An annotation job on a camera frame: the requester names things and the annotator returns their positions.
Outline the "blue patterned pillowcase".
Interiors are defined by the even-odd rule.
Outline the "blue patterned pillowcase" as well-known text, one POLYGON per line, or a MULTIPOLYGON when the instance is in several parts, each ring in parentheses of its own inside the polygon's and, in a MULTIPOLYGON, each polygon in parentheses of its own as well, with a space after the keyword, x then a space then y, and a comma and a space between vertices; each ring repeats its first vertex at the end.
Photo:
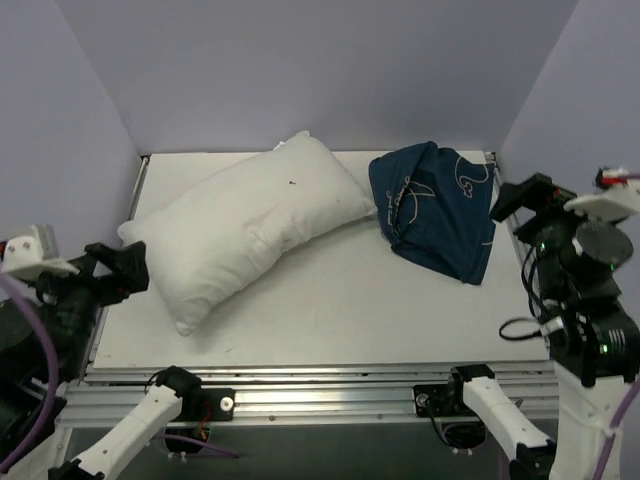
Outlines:
POLYGON ((378 222, 403 259, 464 284, 478 286, 495 234, 489 211, 495 167, 473 163, 429 141, 369 163, 378 222))

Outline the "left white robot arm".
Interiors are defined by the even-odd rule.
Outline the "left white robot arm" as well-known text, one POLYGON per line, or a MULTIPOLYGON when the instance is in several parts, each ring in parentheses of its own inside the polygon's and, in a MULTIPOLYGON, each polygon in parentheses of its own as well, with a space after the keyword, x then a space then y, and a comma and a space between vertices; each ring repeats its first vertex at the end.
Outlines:
POLYGON ((82 381, 99 314, 145 292, 146 246, 96 243, 71 261, 31 241, 1 246, 1 471, 11 479, 116 479, 175 421, 202 381, 168 366, 136 386, 82 381))

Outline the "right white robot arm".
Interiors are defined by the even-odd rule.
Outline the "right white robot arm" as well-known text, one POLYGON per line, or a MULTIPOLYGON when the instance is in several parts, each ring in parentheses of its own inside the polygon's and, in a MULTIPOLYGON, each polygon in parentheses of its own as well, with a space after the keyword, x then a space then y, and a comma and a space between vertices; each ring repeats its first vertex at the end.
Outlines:
POLYGON ((486 365, 455 367, 444 400, 478 417, 508 459, 513 479, 616 479, 622 421, 639 392, 639 328, 620 303, 615 272, 634 247, 620 224, 639 211, 639 177, 602 168, 596 192, 579 196, 534 174, 499 190, 490 215, 531 217, 515 232, 530 248, 528 295, 559 393, 550 437, 507 397, 486 365))

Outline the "white pillow insert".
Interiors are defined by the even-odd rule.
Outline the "white pillow insert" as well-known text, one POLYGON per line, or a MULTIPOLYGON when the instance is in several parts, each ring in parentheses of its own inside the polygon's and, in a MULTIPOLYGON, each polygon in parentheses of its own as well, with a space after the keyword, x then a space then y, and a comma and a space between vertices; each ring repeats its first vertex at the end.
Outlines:
POLYGON ((188 336, 284 253, 375 211, 334 154, 301 131, 123 223, 118 235, 145 243, 150 279, 188 336))

